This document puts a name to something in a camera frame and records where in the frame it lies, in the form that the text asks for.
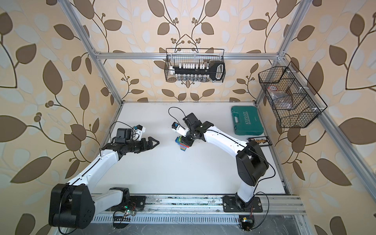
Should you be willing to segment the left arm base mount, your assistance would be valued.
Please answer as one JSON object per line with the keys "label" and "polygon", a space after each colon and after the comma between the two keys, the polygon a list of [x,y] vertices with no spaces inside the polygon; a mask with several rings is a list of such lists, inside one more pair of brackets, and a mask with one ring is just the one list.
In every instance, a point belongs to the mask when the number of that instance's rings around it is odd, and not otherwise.
{"label": "left arm base mount", "polygon": [[123,196],[120,204],[107,209],[108,212],[143,211],[146,205],[146,196]]}

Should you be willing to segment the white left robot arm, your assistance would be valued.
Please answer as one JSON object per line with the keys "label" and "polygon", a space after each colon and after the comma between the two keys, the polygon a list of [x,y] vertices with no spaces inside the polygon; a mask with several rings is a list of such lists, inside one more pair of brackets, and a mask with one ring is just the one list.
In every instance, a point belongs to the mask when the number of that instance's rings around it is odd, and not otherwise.
{"label": "white left robot arm", "polygon": [[105,194],[95,196],[92,190],[106,172],[128,153],[139,154],[154,149],[159,141],[144,138],[144,128],[137,126],[137,140],[130,128],[120,128],[99,155],[83,172],[65,184],[57,184],[51,192],[49,225],[52,227],[85,229],[94,217],[110,208],[135,213],[137,203],[131,200],[128,188],[112,187]]}

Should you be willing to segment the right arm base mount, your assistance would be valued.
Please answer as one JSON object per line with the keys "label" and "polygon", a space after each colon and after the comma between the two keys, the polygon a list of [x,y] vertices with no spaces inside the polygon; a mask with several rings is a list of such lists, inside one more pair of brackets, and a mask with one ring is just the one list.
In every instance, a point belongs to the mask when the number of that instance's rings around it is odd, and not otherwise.
{"label": "right arm base mount", "polygon": [[259,197],[254,196],[249,202],[242,201],[237,195],[222,197],[224,212],[263,212]]}

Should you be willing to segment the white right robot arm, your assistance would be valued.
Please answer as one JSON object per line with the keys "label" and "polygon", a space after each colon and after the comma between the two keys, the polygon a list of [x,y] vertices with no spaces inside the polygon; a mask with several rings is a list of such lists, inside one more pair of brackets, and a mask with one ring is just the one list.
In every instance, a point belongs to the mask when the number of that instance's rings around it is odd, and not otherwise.
{"label": "white right robot arm", "polygon": [[191,147],[195,140],[202,140],[234,157],[242,180],[236,196],[243,203],[249,203],[255,195],[257,183],[269,169],[269,162],[259,144],[238,140],[222,132],[211,122],[201,122],[193,113],[185,116],[183,121],[187,126],[180,139],[183,146]]}

